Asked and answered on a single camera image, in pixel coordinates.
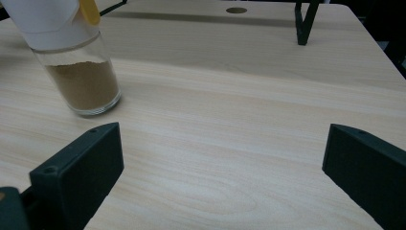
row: wooden table surface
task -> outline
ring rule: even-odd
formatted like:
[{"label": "wooden table surface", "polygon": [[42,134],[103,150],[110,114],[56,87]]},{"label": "wooden table surface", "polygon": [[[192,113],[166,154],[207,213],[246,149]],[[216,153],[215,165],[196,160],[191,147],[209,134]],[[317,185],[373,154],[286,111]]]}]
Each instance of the wooden table surface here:
[{"label": "wooden table surface", "polygon": [[380,229],[322,162],[330,124],[406,150],[406,80],[348,8],[321,5],[306,46],[293,9],[129,1],[101,21],[123,97],[90,118],[0,22],[0,186],[119,122],[125,169],[86,229]]}]

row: yellow label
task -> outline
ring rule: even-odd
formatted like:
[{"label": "yellow label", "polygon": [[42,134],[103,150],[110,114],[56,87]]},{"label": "yellow label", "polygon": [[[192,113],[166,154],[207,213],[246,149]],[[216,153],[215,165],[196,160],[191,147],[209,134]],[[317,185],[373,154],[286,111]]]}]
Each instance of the yellow label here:
[{"label": "yellow label", "polygon": [[96,6],[95,0],[79,0],[80,11],[83,14],[84,19],[93,26],[99,25],[101,21],[101,15],[99,13],[98,6]]}]

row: transparent glass container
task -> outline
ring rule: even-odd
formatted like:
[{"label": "transparent glass container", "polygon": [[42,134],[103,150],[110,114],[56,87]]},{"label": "transparent glass container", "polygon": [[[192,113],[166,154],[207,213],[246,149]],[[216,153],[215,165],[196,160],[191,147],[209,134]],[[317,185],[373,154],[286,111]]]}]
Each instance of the transparent glass container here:
[{"label": "transparent glass container", "polygon": [[121,90],[100,33],[68,49],[33,52],[79,115],[103,113],[119,101]]}]

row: ground spice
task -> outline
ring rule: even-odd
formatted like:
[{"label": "ground spice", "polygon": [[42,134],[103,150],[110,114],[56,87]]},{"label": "ground spice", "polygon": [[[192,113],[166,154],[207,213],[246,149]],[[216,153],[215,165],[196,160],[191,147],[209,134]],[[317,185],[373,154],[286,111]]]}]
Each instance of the ground spice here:
[{"label": "ground spice", "polygon": [[111,64],[80,62],[70,65],[45,66],[66,102],[78,110],[105,106],[119,93]]}]

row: spice jar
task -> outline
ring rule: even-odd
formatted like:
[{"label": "spice jar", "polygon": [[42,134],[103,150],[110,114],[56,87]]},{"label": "spice jar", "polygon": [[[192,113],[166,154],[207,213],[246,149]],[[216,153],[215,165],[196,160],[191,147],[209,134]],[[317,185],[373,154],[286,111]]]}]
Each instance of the spice jar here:
[{"label": "spice jar", "polygon": [[99,32],[94,0],[2,0],[68,106],[103,113],[121,90]]}]

